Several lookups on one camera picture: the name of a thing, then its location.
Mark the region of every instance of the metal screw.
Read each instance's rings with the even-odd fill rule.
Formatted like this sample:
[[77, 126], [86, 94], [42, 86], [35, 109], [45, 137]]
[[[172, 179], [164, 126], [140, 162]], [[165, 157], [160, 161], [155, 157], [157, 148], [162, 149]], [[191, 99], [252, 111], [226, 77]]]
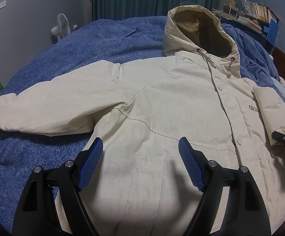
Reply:
[[35, 167], [33, 171], [35, 173], [39, 173], [41, 171], [41, 169], [42, 169], [41, 167]]
[[217, 162], [214, 161], [214, 160], [210, 160], [210, 161], [208, 161], [208, 165], [209, 165], [210, 167], [216, 167], [216, 166], [217, 166]]
[[72, 160], [68, 160], [67, 162], [65, 162], [65, 167], [70, 168], [72, 165], [74, 165], [74, 162]]
[[245, 166], [242, 166], [242, 167], [241, 167], [241, 171], [242, 171], [243, 173], [246, 173], [246, 172], [248, 172], [248, 168], [245, 167]]

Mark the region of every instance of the hooded jacket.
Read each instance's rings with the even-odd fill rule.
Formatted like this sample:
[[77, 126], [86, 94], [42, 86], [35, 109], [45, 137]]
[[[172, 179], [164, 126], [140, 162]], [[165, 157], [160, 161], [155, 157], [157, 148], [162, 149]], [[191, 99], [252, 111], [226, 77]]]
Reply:
[[[98, 61], [1, 96], [0, 129], [49, 136], [93, 130], [85, 149], [103, 140], [101, 162], [81, 193], [100, 235], [183, 234], [201, 198], [178, 152], [183, 136], [208, 160], [249, 168], [274, 231], [285, 215], [285, 147], [271, 133], [285, 134], [285, 104], [273, 89], [240, 78], [236, 43], [201, 6], [169, 11], [164, 54]], [[56, 207], [69, 231], [60, 195]]]

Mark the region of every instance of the jacket hood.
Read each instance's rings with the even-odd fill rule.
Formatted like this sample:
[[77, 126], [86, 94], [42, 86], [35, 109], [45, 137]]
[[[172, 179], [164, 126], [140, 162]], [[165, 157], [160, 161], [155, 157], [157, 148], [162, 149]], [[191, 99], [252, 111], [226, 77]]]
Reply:
[[179, 6], [168, 12], [163, 36], [166, 56], [178, 51], [205, 54], [221, 58], [221, 64], [234, 62], [231, 72], [240, 78], [240, 56], [235, 41], [225, 33], [220, 20], [200, 5]]

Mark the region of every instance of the book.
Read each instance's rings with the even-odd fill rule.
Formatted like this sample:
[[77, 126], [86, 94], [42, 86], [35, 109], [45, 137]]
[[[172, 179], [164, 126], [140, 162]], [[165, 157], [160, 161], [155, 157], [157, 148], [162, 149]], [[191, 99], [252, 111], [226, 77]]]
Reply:
[[268, 8], [268, 22], [270, 23], [271, 20], [277, 23], [277, 16], [272, 12], [270, 8]]
[[257, 18], [257, 19], [259, 19], [259, 15], [258, 15], [258, 11], [257, 11], [257, 9], [256, 9], [256, 6], [257, 6], [257, 4], [256, 4], [256, 3], [254, 3], [255, 13], [256, 13], [256, 18]]
[[254, 7], [254, 3], [250, 2], [251, 8], [252, 8], [252, 16], [256, 18], [256, 10]]
[[265, 6], [262, 6], [262, 10], [263, 10], [263, 15], [264, 15], [264, 21], [267, 22], [267, 20], [266, 20], [266, 8], [265, 8]]
[[269, 23], [269, 21], [268, 21], [268, 7], [264, 6], [264, 10], [265, 10], [265, 20], [266, 20], [266, 22]]
[[216, 14], [216, 15], [219, 15], [219, 16], [222, 16], [222, 17], [224, 17], [224, 18], [226, 18], [226, 19], [231, 19], [231, 20], [235, 20], [235, 19], [236, 19], [236, 17], [234, 17], [234, 16], [232, 16], [232, 15], [229, 15], [229, 14], [223, 12], [223, 11], [212, 10], [212, 13], [213, 13], [213, 14]]
[[246, 0], [242, 0], [242, 4], [243, 4], [244, 10], [245, 10], [245, 13], [248, 15], [248, 8], [247, 8]]
[[278, 17], [272, 12], [272, 10], [264, 5], [242, 0], [242, 4], [246, 15], [259, 19], [266, 23], [270, 23], [274, 20], [276, 23], [279, 21]]
[[247, 6], [248, 6], [249, 15], [250, 15], [250, 16], [253, 16], [253, 14], [252, 14], [251, 4], [250, 4], [250, 2], [249, 2], [249, 1], [247, 1]]
[[250, 20], [249, 18], [245, 18], [245, 17], [242, 17], [242, 16], [239, 16], [237, 20], [243, 20], [243, 21], [246, 21], [248, 22], [249, 24], [253, 25], [254, 28], [257, 28], [258, 30], [261, 30], [261, 26], [256, 24], [255, 22], [253, 22], [252, 20]]
[[239, 18], [237, 19], [237, 21], [239, 21], [240, 23], [242, 23], [243, 25], [247, 26], [248, 28], [251, 28], [252, 30], [254, 30], [255, 32], [262, 34], [261, 31], [261, 26], [257, 25], [256, 23], [254, 23], [253, 21], [251, 21], [249, 18], [245, 18], [245, 17], [241, 17], [239, 16]]

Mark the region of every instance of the blue bedding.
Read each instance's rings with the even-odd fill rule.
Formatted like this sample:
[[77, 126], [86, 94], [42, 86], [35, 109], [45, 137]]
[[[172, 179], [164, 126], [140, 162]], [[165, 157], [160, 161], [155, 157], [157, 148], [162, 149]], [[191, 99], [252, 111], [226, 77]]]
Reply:
[[[125, 63], [163, 55], [166, 17], [130, 18], [123, 21], [98, 20], [68, 35], [34, 59], [8, 83], [1, 95], [16, 94], [35, 83], [104, 59]], [[223, 24], [236, 41], [241, 58], [241, 76], [259, 86], [273, 86], [270, 77], [278, 72], [268, 53], [239, 29]], [[0, 131], [0, 223], [11, 231], [16, 207], [33, 167], [50, 169], [74, 159], [90, 133], [47, 137]]]

